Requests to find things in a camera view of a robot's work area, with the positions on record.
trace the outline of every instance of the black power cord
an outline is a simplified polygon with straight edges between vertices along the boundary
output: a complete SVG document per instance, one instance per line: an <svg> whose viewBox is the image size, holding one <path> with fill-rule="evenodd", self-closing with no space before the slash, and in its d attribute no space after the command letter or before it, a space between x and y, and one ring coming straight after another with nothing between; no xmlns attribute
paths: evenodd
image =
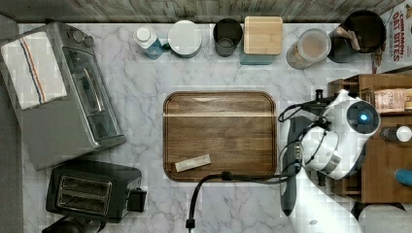
<svg viewBox="0 0 412 233"><path fill-rule="evenodd" d="M319 149L321 148L322 142L324 141L324 138L326 136L326 130L324 131L324 135L322 136L321 141L318 144L318 147L316 148L315 152L312 154L312 156L309 158L309 161L305 164L309 164L310 162L312 162L312 160L315 158L316 153L319 151Z"/></svg>
<svg viewBox="0 0 412 233"><path fill-rule="evenodd" d="M303 107L303 104L296 104L296 105L290 105L288 106L278 117L278 121L283 123L286 120L290 119L291 117L293 117L295 114L297 114L297 112L299 112ZM296 109L298 108L296 111L294 111L293 113L291 113L288 117L285 118L285 113L287 113L288 111L292 110L292 109Z"/></svg>
<svg viewBox="0 0 412 233"><path fill-rule="evenodd" d="M309 126L307 126L306 128L304 128L302 130L302 132L300 132L299 135L297 135L296 140L291 141L290 143L286 144L282 149L281 152L279 153L282 156L282 153L288 148L288 146L290 146L291 144L294 143L300 143L303 139L303 137L306 135L307 132L309 132L310 129L316 127L316 126L320 126L321 128L325 129L328 128L329 126L329 122L327 121L327 119L324 116L319 117L317 120L313 121L312 124L310 124Z"/></svg>
<svg viewBox="0 0 412 233"><path fill-rule="evenodd" d="M232 175L230 172L222 172L221 174L209 175L203 178L197 184L196 188L194 189L193 195L191 196L189 218L186 221L186 228L189 230L189 233L190 233L191 229L195 227L195 221L194 221L193 216L194 216L194 209L196 205L197 195L199 194L200 187L207 181L210 181L213 179L222 179L223 181L226 181L226 182L242 181L242 182L262 183L262 184L279 184L279 183L287 182L288 180L291 179L292 176L294 175L285 174L285 175L271 175L271 176L244 176L244 175ZM271 178L279 178L281 180L275 181L275 182L261 181L261 180L267 180Z"/></svg>

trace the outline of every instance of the wooden lid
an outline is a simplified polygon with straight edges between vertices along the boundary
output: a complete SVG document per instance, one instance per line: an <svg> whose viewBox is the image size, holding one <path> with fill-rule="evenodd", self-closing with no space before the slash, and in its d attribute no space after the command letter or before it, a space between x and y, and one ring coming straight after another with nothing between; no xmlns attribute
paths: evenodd
<svg viewBox="0 0 412 233"><path fill-rule="evenodd" d="M282 52L283 20L281 17L246 17L246 54L280 54Z"/></svg>

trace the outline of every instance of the marble countertop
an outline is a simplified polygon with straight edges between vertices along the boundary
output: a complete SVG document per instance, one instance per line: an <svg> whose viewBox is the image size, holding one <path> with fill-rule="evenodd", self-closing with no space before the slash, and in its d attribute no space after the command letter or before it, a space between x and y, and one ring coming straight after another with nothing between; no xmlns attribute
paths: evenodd
<svg viewBox="0 0 412 233"><path fill-rule="evenodd" d="M71 24L91 35L97 60L118 114L127 142L88 155L88 158L139 168L142 187L148 191L146 211L130 213L119 224L102 232L182 233L196 183L170 181L163 172L163 101L180 90L260 90L276 101L278 114L288 105L314 98L328 82L371 73L366 55L351 64L326 59L310 68L294 70L286 62L286 50L309 28L331 31L334 24L284 24L283 52L268 66L243 66L239 49L231 57L215 53L213 25L199 24L202 48L193 58L164 53L151 60L138 50L132 33L140 24ZM20 31L39 24L21 24ZM151 24L160 39L171 24ZM24 232L41 232L61 216L45 209L51 170L35 171L22 146ZM254 183L206 183L199 194L194 232L292 232L280 207L279 185Z"/></svg>

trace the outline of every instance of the toaster oven handle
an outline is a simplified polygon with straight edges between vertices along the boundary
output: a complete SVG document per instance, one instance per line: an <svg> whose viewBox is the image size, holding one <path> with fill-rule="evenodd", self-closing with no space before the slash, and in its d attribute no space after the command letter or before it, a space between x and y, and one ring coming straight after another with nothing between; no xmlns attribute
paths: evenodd
<svg viewBox="0 0 412 233"><path fill-rule="evenodd" d="M103 100L102 100L102 95L100 93L100 89L97 86L96 79L94 76L88 71L87 68L84 68L84 71L86 73L86 78L88 83L91 83L91 91L93 92L94 98L97 101L97 108L99 109L99 113L104 112L104 105L103 105Z"/></svg>

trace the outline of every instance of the black canister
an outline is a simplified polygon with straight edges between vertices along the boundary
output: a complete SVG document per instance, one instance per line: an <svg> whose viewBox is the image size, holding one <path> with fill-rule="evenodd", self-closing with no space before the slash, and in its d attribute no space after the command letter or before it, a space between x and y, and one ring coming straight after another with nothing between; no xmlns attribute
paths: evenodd
<svg viewBox="0 0 412 233"><path fill-rule="evenodd" d="M216 53L223 57L231 56L242 36L243 29L238 21L232 18L220 20L213 29Z"/></svg>
<svg viewBox="0 0 412 233"><path fill-rule="evenodd" d="M337 63L351 62L359 53L371 53L381 48L386 40L384 22L370 11L363 10L350 14L339 27L355 32L360 50L353 49L351 39L338 35L338 27L335 28L329 33L331 50L327 57Z"/></svg>

